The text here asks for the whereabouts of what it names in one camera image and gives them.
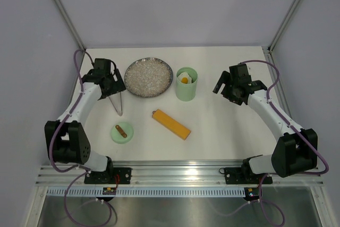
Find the green round lid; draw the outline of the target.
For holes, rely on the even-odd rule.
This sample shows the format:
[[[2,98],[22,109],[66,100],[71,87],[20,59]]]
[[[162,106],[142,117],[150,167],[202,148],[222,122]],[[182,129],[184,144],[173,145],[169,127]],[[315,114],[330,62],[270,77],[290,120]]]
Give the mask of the green round lid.
[[[120,145],[130,142],[134,135],[133,126],[128,122],[119,122],[115,124],[110,132],[112,141]]]

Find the green cylindrical lunch container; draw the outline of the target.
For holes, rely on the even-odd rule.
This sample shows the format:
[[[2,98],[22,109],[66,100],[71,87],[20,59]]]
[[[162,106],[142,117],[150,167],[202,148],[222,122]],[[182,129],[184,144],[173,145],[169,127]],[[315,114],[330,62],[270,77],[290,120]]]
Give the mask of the green cylindrical lunch container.
[[[178,80],[178,76],[182,72],[187,72],[191,78],[191,84],[183,84]],[[193,100],[196,96],[196,89],[197,89],[197,82],[198,82],[198,74],[195,69],[190,67],[183,67],[180,68],[176,74],[176,96],[179,100],[183,102],[189,102]]]

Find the metal food tongs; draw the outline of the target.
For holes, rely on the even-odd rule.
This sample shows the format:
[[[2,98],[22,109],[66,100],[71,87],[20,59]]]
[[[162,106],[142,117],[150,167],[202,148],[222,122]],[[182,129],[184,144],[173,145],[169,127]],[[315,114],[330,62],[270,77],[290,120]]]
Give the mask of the metal food tongs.
[[[118,116],[123,116],[123,97],[122,93],[113,94],[108,97]]]

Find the toy fried egg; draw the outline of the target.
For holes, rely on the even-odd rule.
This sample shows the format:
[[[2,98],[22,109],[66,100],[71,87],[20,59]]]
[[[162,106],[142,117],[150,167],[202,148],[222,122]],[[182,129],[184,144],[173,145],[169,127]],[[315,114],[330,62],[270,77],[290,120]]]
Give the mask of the toy fried egg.
[[[187,72],[180,73],[177,78],[183,84],[191,84],[192,83],[192,78]]]

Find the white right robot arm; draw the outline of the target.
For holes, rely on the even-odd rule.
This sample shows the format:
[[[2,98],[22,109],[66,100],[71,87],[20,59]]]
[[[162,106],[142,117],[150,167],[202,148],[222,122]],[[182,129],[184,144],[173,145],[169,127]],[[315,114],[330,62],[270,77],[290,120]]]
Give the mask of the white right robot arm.
[[[251,78],[246,62],[223,71],[213,92],[221,93],[234,104],[249,106],[277,141],[272,154],[243,160],[241,176],[244,181],[254,182],[263,174],[277,174],[285,178],[317,166],[316,132],[304,129],[293,121],[271,98],[269,88],[262,81]]]

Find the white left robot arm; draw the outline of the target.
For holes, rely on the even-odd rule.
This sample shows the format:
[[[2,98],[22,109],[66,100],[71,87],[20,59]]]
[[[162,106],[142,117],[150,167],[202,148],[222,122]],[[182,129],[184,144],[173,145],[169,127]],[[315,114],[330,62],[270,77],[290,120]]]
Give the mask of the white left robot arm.
[[[109,158],[91,149],[84,125],[96,102],[125,90],[116,64],[105,58],[95,59],[92,69],[80,78],[78,97],[56,121],[45,124],[48,158],[56,171],[63,173],[70,170],[61,170],[56,163],[73,163],[96,172],[102,183],[110,183],[114,179],[115,171],[109,167]]]

